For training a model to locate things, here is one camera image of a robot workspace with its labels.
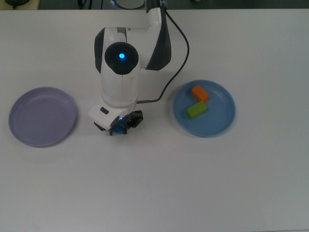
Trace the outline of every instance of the white table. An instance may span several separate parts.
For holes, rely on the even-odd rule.
[[[309,11],[170,11],[191,45],[162,101],[110,137],[87,116],[100,102],[93,43],[106,26],[146,26],[144,11],[0,14],[1,232],[245,232],[309,229]],[[185,42],[169,22],[173,56],[142,72],[156,98],[180,67]],[[177,90],[196,79],[232,94],[230,129],[199,138],[175,121]],[[32,148],[10,133],[24,92],[60,88],[76,101],[72,134]]]

